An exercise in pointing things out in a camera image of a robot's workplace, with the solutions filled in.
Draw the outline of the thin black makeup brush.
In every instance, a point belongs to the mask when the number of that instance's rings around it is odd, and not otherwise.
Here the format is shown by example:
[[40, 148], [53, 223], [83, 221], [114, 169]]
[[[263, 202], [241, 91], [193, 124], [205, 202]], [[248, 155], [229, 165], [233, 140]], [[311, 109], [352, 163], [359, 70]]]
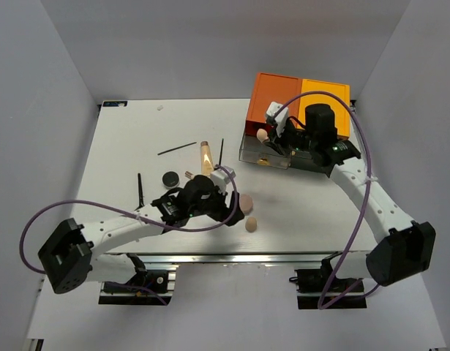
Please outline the thin black makeup brush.
[[157, 154], [157, 156], [162, 156], [163, 154], [168, 154], [168, 153], [173, 152], [173, 151], [178, 151], [178, 150], [180, 150], [180, 149], [183, 149], [183, 148], [186, 148], [186, 147], [189, 147], [189, 146], [193, 146], [193, 145], [195, 145], [195, 144], [197, 144], [197, 142], [186, 143], [186, 144], [184, 144], [184, 145], [176, 146], [176, 147], [174, 147], [174, 148], [169, 148], [169, 149], [167, 149], [167, 150], [164, 150], [164, 151], [159, 152], [159, 153]]

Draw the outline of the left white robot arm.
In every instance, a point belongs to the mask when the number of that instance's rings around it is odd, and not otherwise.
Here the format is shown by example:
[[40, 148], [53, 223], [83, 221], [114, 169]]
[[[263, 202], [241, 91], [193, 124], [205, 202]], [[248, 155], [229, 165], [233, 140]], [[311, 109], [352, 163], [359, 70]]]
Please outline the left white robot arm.
[[62, 221], [38, 257], [56, 294], [84, 282], [112, 282], [136, 292], [150, 282], [145, 264], [134, 253], [113, 250], [142, 238], [185, 231], [188, 221], [198, 216], [213, 219], [218, 227], [234, 226], [244, 218], [239, 193], [227, 193], [210, 178], [197, 175], [133, 212], [86, 224], [73, 218]]

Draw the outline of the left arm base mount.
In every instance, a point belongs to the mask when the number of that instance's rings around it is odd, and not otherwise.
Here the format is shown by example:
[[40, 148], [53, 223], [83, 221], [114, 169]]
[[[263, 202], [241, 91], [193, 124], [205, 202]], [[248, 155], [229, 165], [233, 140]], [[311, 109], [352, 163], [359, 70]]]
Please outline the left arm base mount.
[[145, 263], [134, 254], [128, 257], [136, 273], [125, 283], [103, 282], [99, 305], [116, 306], [167, 306], [173, 296], [176, 266]]

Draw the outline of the tan egg makeup sponge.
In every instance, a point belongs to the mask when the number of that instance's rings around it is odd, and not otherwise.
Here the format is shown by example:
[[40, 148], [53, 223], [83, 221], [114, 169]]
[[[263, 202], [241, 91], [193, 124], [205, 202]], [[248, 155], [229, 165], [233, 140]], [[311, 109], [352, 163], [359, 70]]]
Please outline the tan egg makeup sponge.
[[248, 217], [245, 223], [245, 229], [248, 233], [253, 233], [257, 230], [258, 222], [255, 217]]

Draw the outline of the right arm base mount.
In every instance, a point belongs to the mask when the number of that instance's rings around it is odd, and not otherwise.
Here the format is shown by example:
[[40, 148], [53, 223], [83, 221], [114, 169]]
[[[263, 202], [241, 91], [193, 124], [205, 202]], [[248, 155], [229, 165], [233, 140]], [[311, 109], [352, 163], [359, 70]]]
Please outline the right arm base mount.
[[[317, 310], [318, 301], [322, 295], [333, 267], [330, 259], [337, 258], [340, 254], [332, 254], [320, 262], [317, 268], [296, 269], [288, 281], [294, 284], [297, 291], [297, 303], [300, 310]], [[339, 279], [335, 277], [323, 299], [323, 305], [332, 302], [338, 295], [346, 291], [357, 282], [354, 278]], [[329, 309], [366, 309], [367, 302], [364, 292], [364, 284], [359, 282], [349, 293], [340, 300], [330, 305]]]

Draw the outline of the clear orange drawer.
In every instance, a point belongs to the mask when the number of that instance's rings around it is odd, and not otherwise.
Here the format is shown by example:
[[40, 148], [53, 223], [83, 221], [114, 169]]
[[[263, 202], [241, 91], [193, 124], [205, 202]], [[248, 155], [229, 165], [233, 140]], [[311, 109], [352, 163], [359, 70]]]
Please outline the clear orange drawer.
[[242, 162], [288, 169], [290, 158], [278, 154], [264, 146], [255, 136], [243, 135], [239, 148], [239, 160]]

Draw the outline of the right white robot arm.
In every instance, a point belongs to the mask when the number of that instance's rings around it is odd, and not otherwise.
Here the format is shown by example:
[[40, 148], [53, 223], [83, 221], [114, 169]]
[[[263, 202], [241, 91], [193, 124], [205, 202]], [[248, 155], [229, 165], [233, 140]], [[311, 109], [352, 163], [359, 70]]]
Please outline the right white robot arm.
[[373, 175], [367, 158], [349, 140], [337, 136], [334, 111], [327, 104], [306, 108], [303, 129], [293, 125], [288, 109], [272, 102], [266, 111], [269, 132], [258, 139], [282, 156], [306, 151], [313, 162], [349, 197], [369, 225], [376, 246], [323, 261], [321, 284], [336, 292], [348, 279], [373, 279], [383, 287], [426, 271], [436, 232], [429, 222], [418, 223], [386, 193]]

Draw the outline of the tan gourd makeup sponge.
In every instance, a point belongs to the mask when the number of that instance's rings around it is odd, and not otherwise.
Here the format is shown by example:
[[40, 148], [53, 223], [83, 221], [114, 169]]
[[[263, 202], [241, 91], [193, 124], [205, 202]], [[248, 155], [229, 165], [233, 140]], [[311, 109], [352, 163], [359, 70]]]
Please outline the tan gourd makeup sponge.
[[259, 129], [256, 133], [256, 138], [262, 143], [266, 144], [270, 142], [269, 134], [265, 129]]

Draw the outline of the pink octagonal powder case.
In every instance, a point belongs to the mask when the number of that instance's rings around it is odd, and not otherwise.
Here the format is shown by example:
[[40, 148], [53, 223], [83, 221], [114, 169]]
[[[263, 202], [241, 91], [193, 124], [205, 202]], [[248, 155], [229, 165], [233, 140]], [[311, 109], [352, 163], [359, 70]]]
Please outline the pink octagonal powder case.
[[239, 206], [244, 215], [248, 215], [253, 210], [253, 199], [246, 194], [240, 195]]

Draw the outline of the black round compact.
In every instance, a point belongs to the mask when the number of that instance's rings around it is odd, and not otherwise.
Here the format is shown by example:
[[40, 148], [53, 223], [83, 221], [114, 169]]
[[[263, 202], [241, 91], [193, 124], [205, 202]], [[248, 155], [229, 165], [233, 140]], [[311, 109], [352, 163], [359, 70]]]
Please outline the black round compact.
[[176, 188], [180, 184], [178, 173], [168, 171], [162, 175], [162, 184], [166, 189]]

